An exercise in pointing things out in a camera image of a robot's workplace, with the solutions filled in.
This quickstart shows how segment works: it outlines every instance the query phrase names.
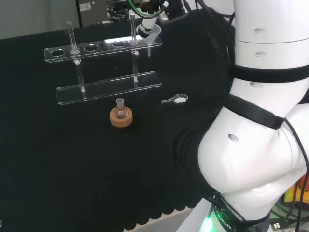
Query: hole in rack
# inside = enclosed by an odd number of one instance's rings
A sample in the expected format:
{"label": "hole in rack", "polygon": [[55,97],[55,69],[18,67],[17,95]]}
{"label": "hole in rack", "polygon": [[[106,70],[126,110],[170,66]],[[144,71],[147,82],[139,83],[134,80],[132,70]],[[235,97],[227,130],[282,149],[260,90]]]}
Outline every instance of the hole in rack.
{"label": "hole in rack", "polygon": [[124,47],[126,43],[124,41],[115,41],[112,43],[114,47]]}
{"label": "hole in rack", "polygon": [[98,49],[98,46],[95,44],[89,44],[85,47],[85,50],[88,52],[94,52]]}
{"label": "hole in rack", "polygon": [[64,54],[64,51],[62,49],[58,49],[56,51],[53,51],[50,53],[53,57],[60,57]]}

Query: black cable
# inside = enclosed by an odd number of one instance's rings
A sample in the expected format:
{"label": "black cable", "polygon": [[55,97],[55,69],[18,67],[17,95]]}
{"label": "black cable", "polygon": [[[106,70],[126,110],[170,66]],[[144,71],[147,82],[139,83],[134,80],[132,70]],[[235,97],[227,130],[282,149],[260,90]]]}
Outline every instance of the black cable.
{"label": "black cable", "polygon": [[204,27],[204,29],[205,29],[205,31],[206,31],[206,33],[207,33],[207,37],[210,39],[211,44],[212,44],[212,47],[215,49],[216,53],[220,53],[220,46],[218,45],[218,42],[217,42],[216,38],[214,38],[214,37],[210,34],[209,28],[207,27],[207,25],[205,25],[205,22],[204,22],[203,19],[202,19],[202,15],[200,14],[200,12],[199,12],[199,10],[198,10],[198,5],[197,5],[197,3],[199,3],[200,5],[201,5],[201,3],[200,3],[199,0],[195,0],[195,6],[196,6],[196,8],[197,8],[197,14],[198,14],[198,16],[199,16],[199,18],[200,18],[200,20],[201,20],[201,22],[202,22],[202,24],[203,24],[203,27]]}
{"label": "black cable", "polygon": [[239,213],[236,211],[236,209],[234,209],[227,201],[226,199],[224,199],[223,196],[221,196],[221,199],[224,201],[224,203],[231,209],[233,210],[238,216],[240,216],[240,218],[243,220],[243,221],[246,221],[246,219]]}
{"label": "black cable", "polygon": [[190,7],[189,3],[188,3],[186,0],[183,0],[183,4],[184,4],[185,8],[186,8],[188,11],[191,11],[191,7]]}
{"label": "black cable", "polygon": [[76,0],[75,3],[76,3],[76,10],[77,10],[79,27],[82,28],[83,27],[83,22],[82,22],[81,11],[80,11],[80,8],[79,8],[78,0]]}
{"label": "black cable", "polygon": [[297,188],[298,188],[298,185],[299,185],[299,181],[297,181],[297,182],[295,183],[292,205],[290,206],[290,210],[289,210],[289,212],[287,213],[287,215],[284,216],[284,218],[283,218],[284,220],[286,220],[290,215],[292,215],[292,212],[293,212],[293,209],[294,209],[294,206],[295,206],[295,202],[296,202],[296,195],[297,195]]}
{"label": "black cable", "polygon": [[[309,176],[309,161],[308,161],[308,157],[306,155],[306,152],[305,152],[305,149],[300,141],[300,138],[298,137],[295,129],[293,128],[293,126],[290,124],[290,122],[285,118],[284,119],[284,122],[288,125],[288,127],[291,129],[294,137],[296,138],[296,141],[298,143],[298,146],[301,150],[301,152],[303,153],[303,156],[304,156],[304,159],[305,159],[305,163],[306,163],[306,175],[305,175],[305,181],[304,183],[306,184],[307,183],[307,180],[308,180],[308,176]],[[296,232],[299,231],[299,224],[300,224],[300,220],[301,220],[301,210],[302,210],[302,206],[303,206],[303,200],[304,200],[304,193],[305,193],[305,188],[302,188],[301,189],[301,193],[300,193],[300,206],[299,206],[299,209],[298,209],[298,217],[297,217],[297,223],[296,223]]]}
{"label": "black cable", "polygon": [[[283,216],[282,216],[281,214],[277,213],[277,212],[274,211],[274,210],[271,210],[271,212],[272,212],[274,215],[276,215],[279,219],[282,220]],[[297,222],[297,219],[287,218],[286,221],[290,221],[290,222],[294,223],[294,222]]]}
{"label": "black cable", "polygon": [[232,23],[235,18],[235,12],[233,12],[232,16],[230,17],[227,28],[228,28],[228,33],[227,33],[227,51],[229,55],[229,59],[232,65],[235,64],[235,51],[234,51],[234,46],[233,43],[231,43],[231,31],[232,31]]}
{"label": "black cable", "polygon": [[228,14],[222,14],[222,13],[219,13],[217,11],[215,11],[213,8],[209,7],[210,11],[214,14],[214,15],[218,15],[220,17],[223,17],[223,18],[230,18],[232,17],[232,15],[228,15]]}
{"label": "black cable", "polygon": [[275,206],[277,206],[277,207],[278,207],[281,211],[283,211],[283,212],[285,212],[285,213],[286,213],[286,215],[282,218],[283,220],[288,219],[288,218],[289,218],[289,216],[292,216],[292,217],[294,217],[294,218],[297,218],[297,215],[292,214],[292,212],[287,211],[285,208],[281,207],[280,205],[275,204]]}

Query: green light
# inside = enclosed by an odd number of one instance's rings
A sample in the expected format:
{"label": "green light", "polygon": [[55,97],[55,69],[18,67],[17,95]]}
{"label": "green light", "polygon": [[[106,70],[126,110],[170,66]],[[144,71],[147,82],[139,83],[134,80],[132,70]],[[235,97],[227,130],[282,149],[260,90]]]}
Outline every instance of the green light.
{"label": "green light", "polygon": [[212,229],[212,220],[210,217],[205,218],[199,232],[210,232]]}

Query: yellow object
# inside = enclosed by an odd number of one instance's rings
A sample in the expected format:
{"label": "yellow object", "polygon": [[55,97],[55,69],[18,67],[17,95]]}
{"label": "yellow object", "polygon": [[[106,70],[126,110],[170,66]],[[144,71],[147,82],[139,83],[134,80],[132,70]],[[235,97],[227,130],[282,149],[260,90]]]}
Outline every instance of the yellow object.
{"label": "yellow object", "polygon": [[[284,194],[284,202],[285,202],[285,203],[290,203],[290,202],[293,201],[294,188],[295,188],[295,185],[293,185],[292,187],[290,187],[290,188],[285,192],[285,194]],[[296,193],[296,201],[297,201],[297,202],[300,201],[300,193],[301,193],[301,188],[297,188],[297,193]],[[305,191],[303,202],[309,204],[309,191]]]}

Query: table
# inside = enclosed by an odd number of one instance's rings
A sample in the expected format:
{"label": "table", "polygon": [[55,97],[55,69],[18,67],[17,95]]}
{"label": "table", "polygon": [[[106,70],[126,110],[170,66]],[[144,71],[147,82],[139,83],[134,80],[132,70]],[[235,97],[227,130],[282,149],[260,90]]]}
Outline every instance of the table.
{"label": "table", "polygon": [[[69,44],[65,32],[0,40],[0,231],[118,232],[199,202],[173,140],[222,105],[227,61],[201,26],[191,12],[161,26],[150,58],[140,52],[139,72],[156,70],[163,84],[121,95],[134,116],[126,129],[109,122],[116,97],[57,105],[55,88],[77,84],[74,64],[47,63],[43,50]],[[75,31],[77,43],[129,34],[128,22]],[[82,65],[85,82],[132,73],[130,52]],[[160,104],[177,93],[189,101]]]}

